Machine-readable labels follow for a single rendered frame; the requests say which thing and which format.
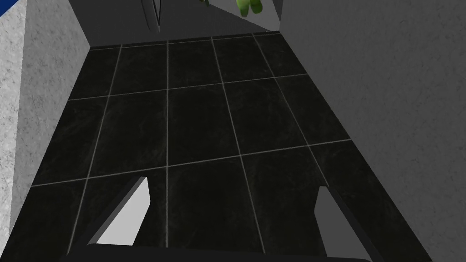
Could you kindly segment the green plant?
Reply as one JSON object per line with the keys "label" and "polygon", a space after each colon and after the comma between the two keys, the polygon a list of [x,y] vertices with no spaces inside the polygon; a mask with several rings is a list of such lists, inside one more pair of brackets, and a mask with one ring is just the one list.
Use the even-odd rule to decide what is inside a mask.
{"label": "green plant", "polygon": [[206,4],[213,5],[228,13],[247,17],[251,10],[254,14],[259,14],[263,11],[261,0],[198,0]]}

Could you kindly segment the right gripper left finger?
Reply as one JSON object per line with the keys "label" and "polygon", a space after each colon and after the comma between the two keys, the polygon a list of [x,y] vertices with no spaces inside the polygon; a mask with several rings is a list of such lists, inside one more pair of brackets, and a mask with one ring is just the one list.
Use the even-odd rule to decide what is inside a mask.
{"label": "right gripper left finger", "polygon": [[134,177],[87,227],[76,246],[133,245],[150,203],[147,177]]}

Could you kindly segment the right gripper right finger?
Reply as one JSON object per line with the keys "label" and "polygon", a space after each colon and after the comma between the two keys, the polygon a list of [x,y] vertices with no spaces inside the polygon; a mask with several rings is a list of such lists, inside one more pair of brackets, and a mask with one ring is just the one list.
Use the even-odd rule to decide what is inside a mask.
{"label": "right gripper right finger", "polygon": [[314,216],[328,262],[382,262],[380,252],[335,189],[319,187]]}

